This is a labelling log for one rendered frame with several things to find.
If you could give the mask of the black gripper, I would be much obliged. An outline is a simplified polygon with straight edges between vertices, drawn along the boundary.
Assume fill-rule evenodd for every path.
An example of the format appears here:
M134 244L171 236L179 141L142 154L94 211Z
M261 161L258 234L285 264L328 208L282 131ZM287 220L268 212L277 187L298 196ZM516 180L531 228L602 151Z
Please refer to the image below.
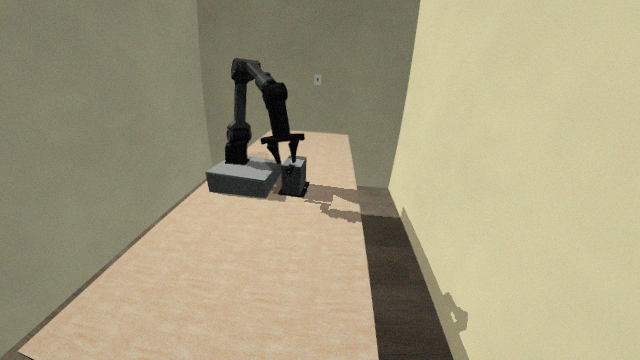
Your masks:
M304 133L300 133L300 134L290 134L290 128L289 128L289 122L285 122L285 123L280 123L280 124L271 124L271 129L272 129L272 135L273 136L269 136L269 137L263 137L261 138L261 144L266 144L267 145L267 149L272 153L272 155L274 156L277 164L279 164L281 162L280 159L280 154L279 154L279 147L278 147L278 143L276 143L276 141L278 142L286 142L286 141L290 141L288 143L288 146L290 148L290 152L291 152L291 158L292 158L292 163L296 162L296 152L297 152L297 147L299 144L299 140L303 141L305 139ZM295 139L293 139L295 138ZM287 140L289 139L289 140ZM282 141L284 140L284 141ZM274 142L273 142L274 141Z

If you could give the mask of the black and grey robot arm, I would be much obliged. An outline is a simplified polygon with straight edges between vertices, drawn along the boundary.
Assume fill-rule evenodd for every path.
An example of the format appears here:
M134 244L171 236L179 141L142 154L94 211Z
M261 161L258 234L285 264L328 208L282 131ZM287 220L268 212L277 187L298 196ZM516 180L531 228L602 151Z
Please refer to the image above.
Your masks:
M270 124L288 122L285 103L288 96L286 86L284 83L277 83L269 72L263 72L259 66L261 67L259 61L241 60L241 58L237 57L232 62L231 79L235 81L234 121L227 126L226 164L246 165L250 160L247 159L247 143L249 143L252 134L250 125L245 121L246 92L249 81L256 78L255 84L262 92L263 100L269 113Z

